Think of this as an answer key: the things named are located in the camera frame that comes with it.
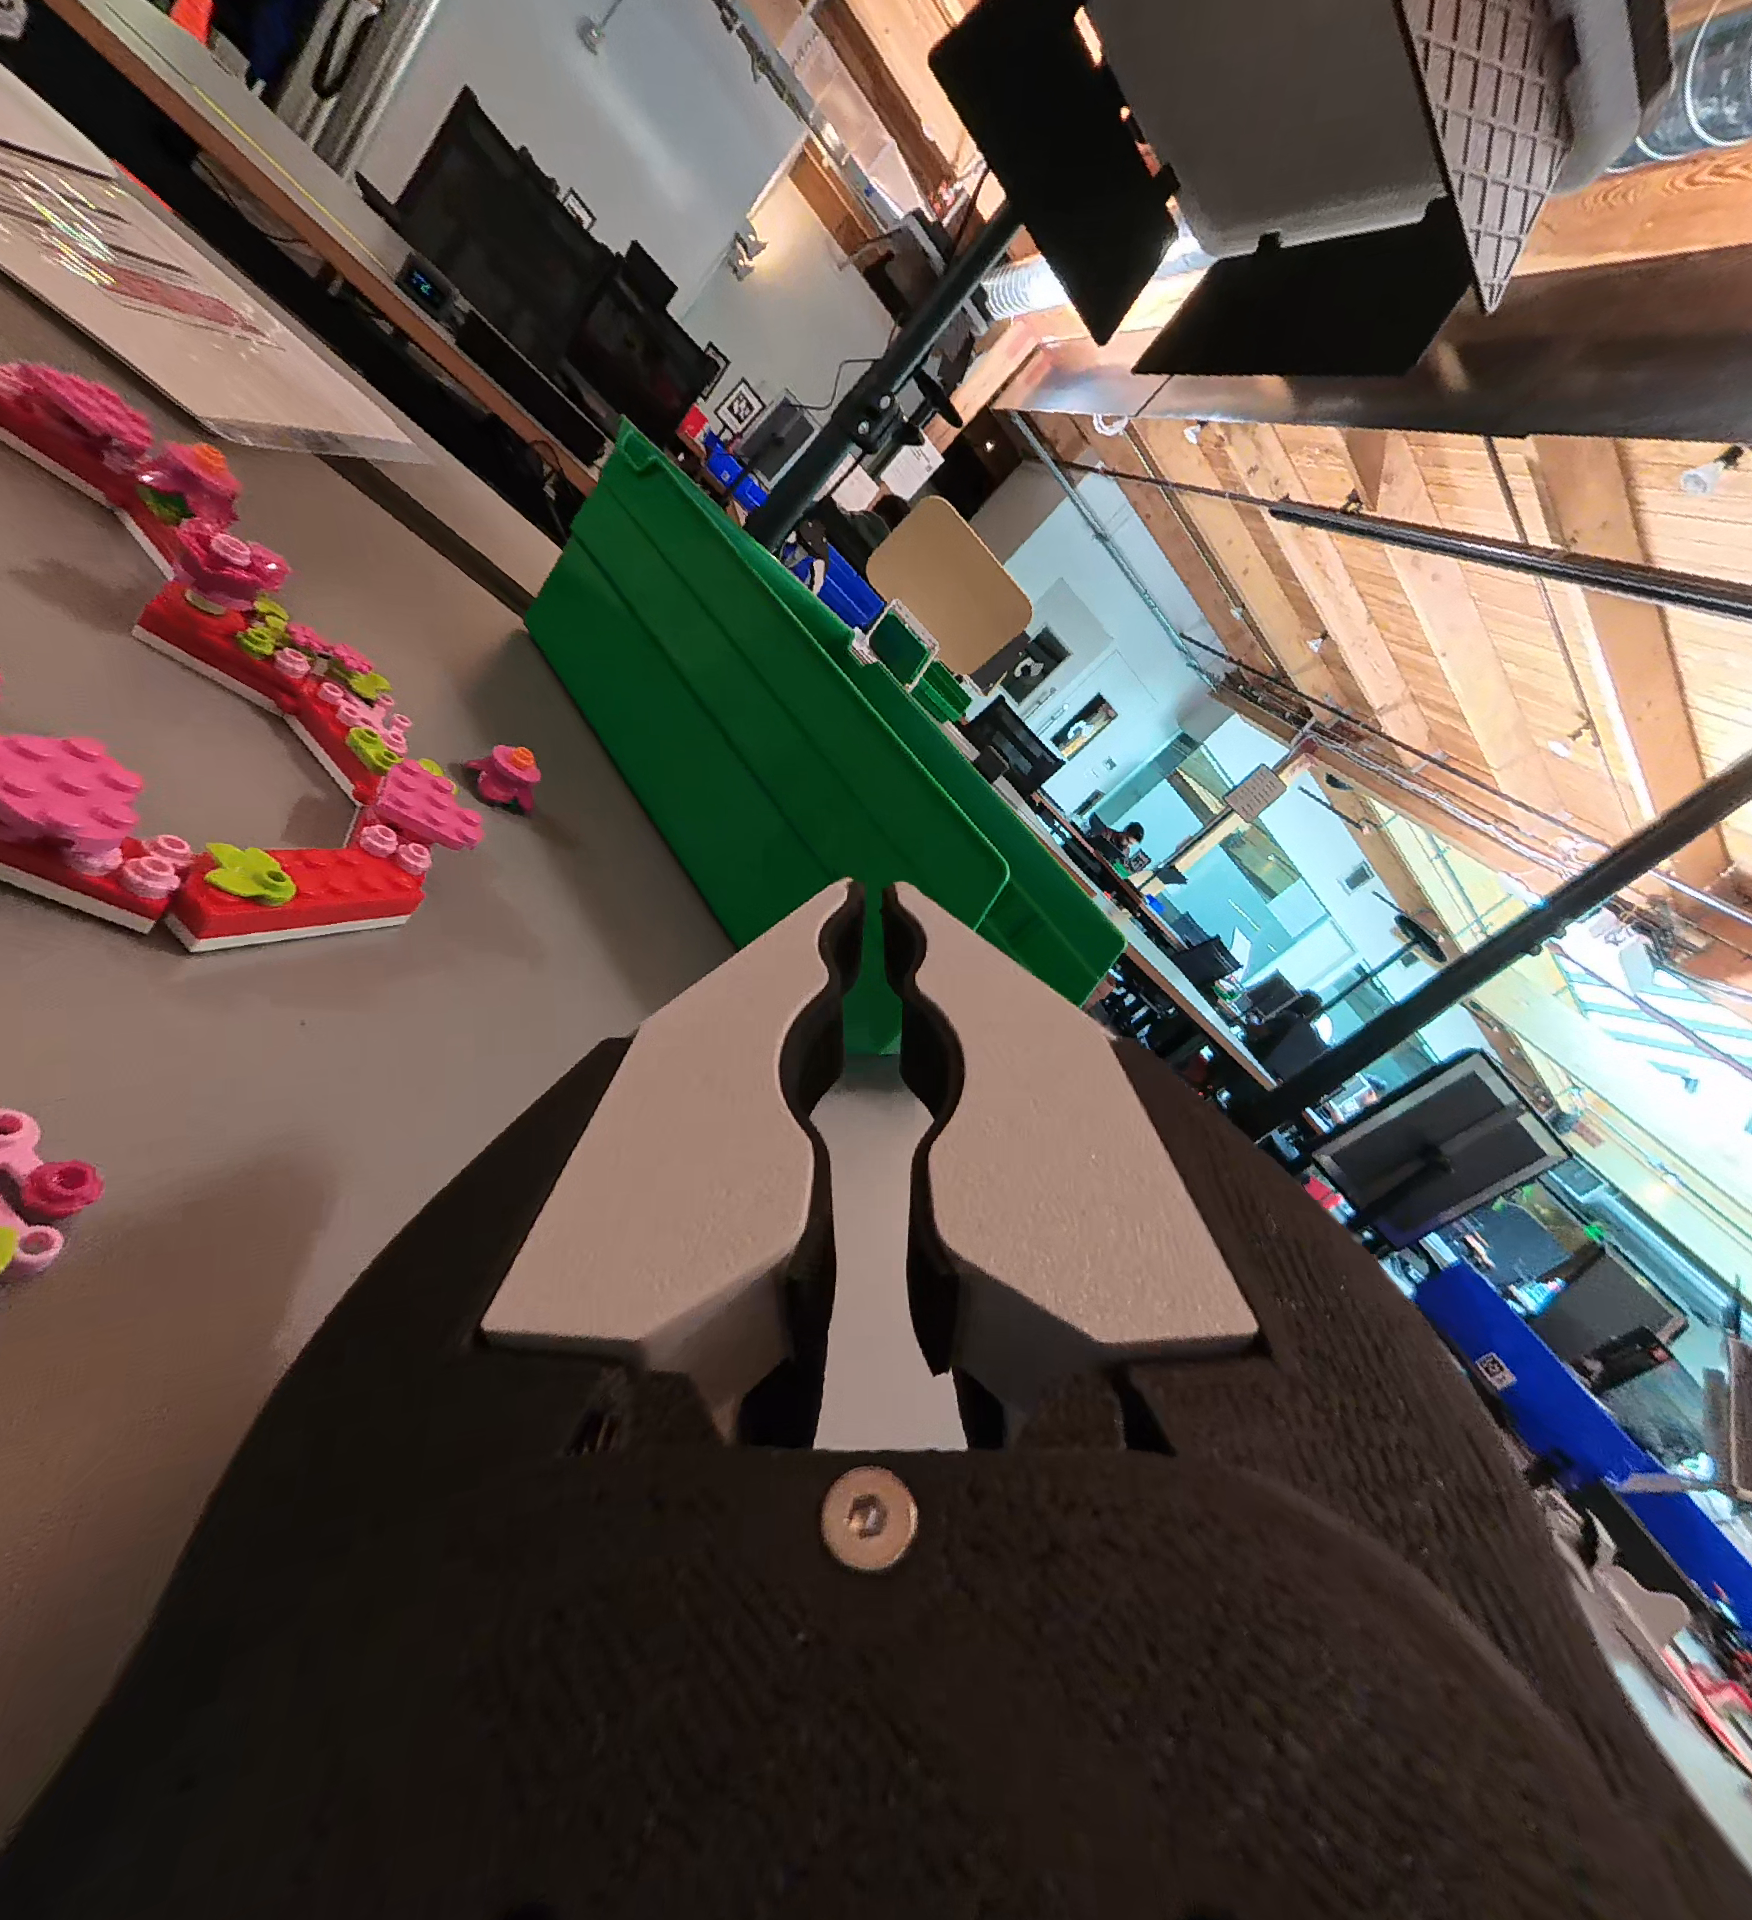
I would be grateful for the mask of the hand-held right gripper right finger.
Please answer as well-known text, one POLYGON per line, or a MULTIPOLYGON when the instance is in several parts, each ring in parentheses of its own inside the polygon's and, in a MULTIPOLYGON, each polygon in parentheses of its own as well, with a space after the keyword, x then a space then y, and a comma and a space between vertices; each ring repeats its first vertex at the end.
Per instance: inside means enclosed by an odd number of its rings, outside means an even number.
POLYGON ((1108 1033, 907 880, 881 897, 911 1158, 911 1331, 963 1441, 1058 1385, 1248 1354, 1260 1326, 1108 1033))

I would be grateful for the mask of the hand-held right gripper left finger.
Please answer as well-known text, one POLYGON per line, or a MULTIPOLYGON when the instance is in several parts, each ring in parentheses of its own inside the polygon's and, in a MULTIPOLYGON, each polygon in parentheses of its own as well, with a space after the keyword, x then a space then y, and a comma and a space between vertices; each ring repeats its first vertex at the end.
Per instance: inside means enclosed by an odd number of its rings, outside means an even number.
POLYGON ((637 1028, 487 1343, 687 1380, 729 1440, 814 1441, 839 1270, 814 1110, 840 1082, 864 910, 828 882, 637 1028))

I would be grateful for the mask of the red pink lego heart wreath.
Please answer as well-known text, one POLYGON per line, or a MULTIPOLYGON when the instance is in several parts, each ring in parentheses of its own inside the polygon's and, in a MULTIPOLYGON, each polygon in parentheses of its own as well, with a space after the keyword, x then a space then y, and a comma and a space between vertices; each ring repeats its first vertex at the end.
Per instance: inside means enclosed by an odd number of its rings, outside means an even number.
POLYGON ((158 573, 130 637, 279 722, 353 804, 342 843, 194 847, 145 831, 142 781, 94 737, 0 732, 0 882, 194 954, 404 926, 439 853, 481 814, 358 649, 294 618, 289 566, 238 528, 239 481, 207 444, 157 441, 111 387, 0 363, 0 444, 120 521, 158 573))

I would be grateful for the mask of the black monitor on stand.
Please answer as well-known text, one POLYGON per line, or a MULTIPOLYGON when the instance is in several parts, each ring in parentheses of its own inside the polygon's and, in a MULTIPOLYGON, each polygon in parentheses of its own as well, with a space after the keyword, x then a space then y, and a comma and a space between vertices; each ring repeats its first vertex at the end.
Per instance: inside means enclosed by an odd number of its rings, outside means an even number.
POLYGON ((1567 1159, 1500 1061, 1469 1050, 1326 1134, 1306 1166, 1340 1198, 1356 1236, 1401 1252, 1567 1159))

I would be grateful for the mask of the green plastic bin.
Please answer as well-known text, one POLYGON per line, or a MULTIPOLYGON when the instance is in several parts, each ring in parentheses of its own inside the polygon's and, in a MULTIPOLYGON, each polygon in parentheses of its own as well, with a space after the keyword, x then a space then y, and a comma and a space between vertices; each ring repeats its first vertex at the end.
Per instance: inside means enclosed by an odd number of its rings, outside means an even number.
POLYGON ((898 1044, 890 882, 1079 1005, 1125 954, 946 725, 629 421, 526 632, 738 948, 840 878, 862 887, 850 1055, 898 1044))

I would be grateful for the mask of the black light stand pole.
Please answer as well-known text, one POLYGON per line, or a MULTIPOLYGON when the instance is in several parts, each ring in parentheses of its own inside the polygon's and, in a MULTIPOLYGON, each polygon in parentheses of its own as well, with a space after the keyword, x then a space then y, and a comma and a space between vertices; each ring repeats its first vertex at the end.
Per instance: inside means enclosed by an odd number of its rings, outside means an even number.
POLYGON ((777 552, 842 458, 868 449, 874 428, 894 407, 898 387, 921 369, 930 350, 980 289, 983 276, 1000 262, 1020 228, 1010 203, 1002 203, 983 222, 976 239, 944 267, 928 298, 783 467, 764 503, 748 515, 745 528, 758 545, 777 552))
POLYGON ((1542 948, 1569 923, 1605 905, 1632 880, 1652 872, 1676 850, 1697 841, 1747 803, 1752 803, 1752 749, 1704 781, 1666 812, 1632 831, 1594 862, 1575 871, 1559 889, 1483 944, 1433 972, 1411 995, 1393 1002, 1298 1075, 1275 1082, 1270 1090, 1238 1099, 1230 1109, 1233 1122, 1248 1139, 1265 1139, 1271 1132, 1296 1122, 1312 1102, 1373 1067, 1399 1042, 1414 1036, 1432 1020, 1512 967, 1515 959, 1542 948))

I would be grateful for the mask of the blue crate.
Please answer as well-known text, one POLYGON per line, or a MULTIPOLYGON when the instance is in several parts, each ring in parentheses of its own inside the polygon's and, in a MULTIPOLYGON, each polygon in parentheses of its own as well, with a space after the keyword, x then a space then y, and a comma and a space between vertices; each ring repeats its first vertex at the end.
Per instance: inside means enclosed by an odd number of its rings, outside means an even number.
POLYGON ((1752 1550, 1691 1492, 1644 1492, 1632 1482, 1660 1471, 1609 1408, 1551 1351, 1469 1265, 1423 1276, 1412 1305, 1530 1457, 1585 1517, 1646 1591, 1680 1597, 1699 1629, 1730 1620, 1752 1640, 1752 1550))

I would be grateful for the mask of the beige chair back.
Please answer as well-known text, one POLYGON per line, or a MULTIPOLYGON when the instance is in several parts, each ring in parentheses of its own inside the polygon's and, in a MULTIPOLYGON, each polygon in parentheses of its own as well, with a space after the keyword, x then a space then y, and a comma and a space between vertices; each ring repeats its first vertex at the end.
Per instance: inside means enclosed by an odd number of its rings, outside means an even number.
POLYGON ((1031 620, 1029 594, 935 492, 874 549, 868 582, 911 615, 960 677, 1020 643, 1031 620))

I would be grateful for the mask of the small black monitor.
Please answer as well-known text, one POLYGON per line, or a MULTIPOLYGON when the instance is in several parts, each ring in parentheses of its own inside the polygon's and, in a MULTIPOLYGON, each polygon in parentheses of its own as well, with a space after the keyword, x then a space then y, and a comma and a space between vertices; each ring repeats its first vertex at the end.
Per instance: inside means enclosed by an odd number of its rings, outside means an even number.
POLYGON ((720 349, 699 345, 670 316, 672 294, 661 262, 629 242, 612 256, 567 349, 575 375, 663 449, 728 369, 720 349))

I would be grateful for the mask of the large black monitor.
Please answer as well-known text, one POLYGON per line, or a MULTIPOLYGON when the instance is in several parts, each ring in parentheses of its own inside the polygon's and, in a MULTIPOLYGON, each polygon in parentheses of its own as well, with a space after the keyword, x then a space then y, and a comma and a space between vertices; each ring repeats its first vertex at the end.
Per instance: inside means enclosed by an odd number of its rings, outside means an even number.
POLYGON ((464 86, 396 198, 367 203, 524 360, 556 373, 617 272, 615 254, 464 86))

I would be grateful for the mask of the flat white cardboard sheet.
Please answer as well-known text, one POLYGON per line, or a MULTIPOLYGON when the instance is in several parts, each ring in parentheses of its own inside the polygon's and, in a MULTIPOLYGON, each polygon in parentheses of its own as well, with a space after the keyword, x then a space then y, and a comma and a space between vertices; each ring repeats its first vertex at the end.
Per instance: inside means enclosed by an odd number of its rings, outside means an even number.
POLYGON ((57 119, 45 131, 0 124, 0 274, 227 441, 426 458, 396 416, 57 119))

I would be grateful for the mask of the long wooden desk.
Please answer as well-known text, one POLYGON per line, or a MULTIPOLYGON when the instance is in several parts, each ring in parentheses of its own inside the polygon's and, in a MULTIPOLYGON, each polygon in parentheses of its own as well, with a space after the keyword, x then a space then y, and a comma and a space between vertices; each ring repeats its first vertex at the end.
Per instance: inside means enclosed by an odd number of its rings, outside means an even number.
POLYGON ((15 69, 123 171, 291 311, 383 396, 554 541, 612 440, 460 309, 413 300, 409 248, 160 3, 27 3, 15 69))

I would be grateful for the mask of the studio light panel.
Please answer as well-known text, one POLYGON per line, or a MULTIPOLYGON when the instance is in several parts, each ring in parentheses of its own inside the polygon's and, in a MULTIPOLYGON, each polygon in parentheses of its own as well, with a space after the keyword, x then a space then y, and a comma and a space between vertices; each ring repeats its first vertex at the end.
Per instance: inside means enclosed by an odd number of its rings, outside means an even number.
POLYGON ((1402 375, 1673 82, 1655 1, 987 1, 926 60, 1083 335, 1141 375, 1402 375))

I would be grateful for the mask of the silver ventilation duct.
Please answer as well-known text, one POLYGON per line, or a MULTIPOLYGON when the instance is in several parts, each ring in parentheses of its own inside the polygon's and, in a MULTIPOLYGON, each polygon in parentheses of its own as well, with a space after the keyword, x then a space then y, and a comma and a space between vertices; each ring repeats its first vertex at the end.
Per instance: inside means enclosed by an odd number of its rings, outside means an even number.
POLYGON ((1752 143, 1752 3, 1712 10, 1673 43, 1673 84, 1612 174, 1752 143))

